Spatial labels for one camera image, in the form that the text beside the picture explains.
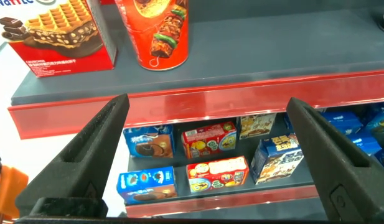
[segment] cookie image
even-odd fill
[[[157,144],[138,144],[135,150],[142,156],[161,157],[164,155],[164,149]]]
[[[167,8],[170,0],[134,0],[134,4],[140,15],[147,18],[156,17]]]

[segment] store shelf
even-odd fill
[[[222,220],[322,220],[326,221],[322,202],[319,198],[293,200],[282,203],[264,203],[235,208],[215,209],[165,215],[163,218],[218,219]]]
[[[178,197],[175,198],[167,198],[153,203],[127,206],[126,211],[129,217],[150,217],[170,213],[196,212],[219,208],[257,205],[261,203],[283,202],[318,196],[309,169],[304,160],[297,166],[292,176],[287,178],[255,185],[249,174],[246,183],[242,186],[224,187],[218,190],[192,194],[189,189],[189,182],[186,174],[185,166],[187,164],[226,159],[235,156],[245,156],[248,163],[250,163],[260,139],[280,136],[289,132],[285,127],[283,115],[279,114],[272,128],[272,132],[269,135],[263,136],[262,138],[241,140],[237,143],[235,150],[224,152],[222,154],[187,159],[180,141],[180,133],[209,123],[219,122],[221,121],[214,120],[177,125],[177,147],[173,159],[129,158],[128,170],[174,166],[178,193]]]
[[[189,59],[167,72],[137,64],[115,6],[104,6],[119,48],[116,68],[41,79],[29,73],[9,111],[27,139],[75,133],[124,92],[126,127],[279,112],[291,96],[315,107],[384,101],[384,32],[375,22],[384,7],[353,2],[361,1],[295,0],[277,11],[279,1],[194,1]]]

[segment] red snack box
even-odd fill
[[[98,0],[0,0],[0,39],[37,77],[114,68]]]
[[[188,159],[236,148],[236,128],[231,122],[214,124],[182,133]]]
[[[186,166],[186,172],[190,191],[194,193],[243,185],[248,176],[248,165],[244,156],[239,156],[190,164]]]

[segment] gray shelf back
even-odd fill
[[[384,69],[375,22],[384,0],[193,0],[189,59],[167,72],[141,68],[116,6],[103,11],[116,68],[40,79],[30,72],[12,105]]]

